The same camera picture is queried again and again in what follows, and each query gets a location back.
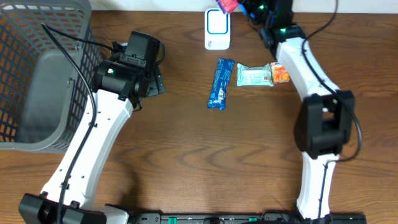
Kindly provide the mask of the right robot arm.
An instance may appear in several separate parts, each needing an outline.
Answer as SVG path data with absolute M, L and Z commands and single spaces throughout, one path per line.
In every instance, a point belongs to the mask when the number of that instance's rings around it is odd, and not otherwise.
M 296 208 L 305 223 L 331 223 L 328 198 L 333 170 L 357 124 L 354 96 L 342 91 L 322 70 L 310 50 L 312 34 L 293 22 L 292 1 L 239 0 L 244 15 L 260 27 L 264 46 L 289 73 L 302 101 L 294 139 L 303 170 Z

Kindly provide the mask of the pink purple floral packet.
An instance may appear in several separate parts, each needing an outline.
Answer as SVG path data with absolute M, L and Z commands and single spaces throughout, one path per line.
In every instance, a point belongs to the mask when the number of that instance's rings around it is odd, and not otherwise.
M 230 14 L 239 6 L 238 0 L 215 0 L 215 3 L 224 14 Z

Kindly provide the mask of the teal wet wipes pack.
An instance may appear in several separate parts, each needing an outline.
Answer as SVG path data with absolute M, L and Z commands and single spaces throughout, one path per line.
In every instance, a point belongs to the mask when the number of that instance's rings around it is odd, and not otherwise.
M 236 84 L 237 86 L 274 86 L 270 65 L 248 67 L 238 63 Z

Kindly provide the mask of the blue Oreo cookie pack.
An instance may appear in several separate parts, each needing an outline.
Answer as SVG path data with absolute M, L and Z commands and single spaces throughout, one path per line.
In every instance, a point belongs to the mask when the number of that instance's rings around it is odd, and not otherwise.
M 231 79 L 231 73 L 235 61 L 227 58 L 219 58 L 208 100 L 207 108 L 226 109 L 226 91 Z

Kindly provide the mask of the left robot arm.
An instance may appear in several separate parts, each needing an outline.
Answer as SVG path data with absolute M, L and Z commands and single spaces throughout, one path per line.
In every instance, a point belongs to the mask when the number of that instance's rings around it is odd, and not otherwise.
M 165 46 L 133 31 L 126 44 L 93 69 L 88 102 L 58 169 L 38 195 L 25 194 L 19 213 L 26 223 L 130 223 L 117 205 L 95 208 L 98 181 L 125 122 L 142 109 L 142 99 L 165 93 L 159 66 Z

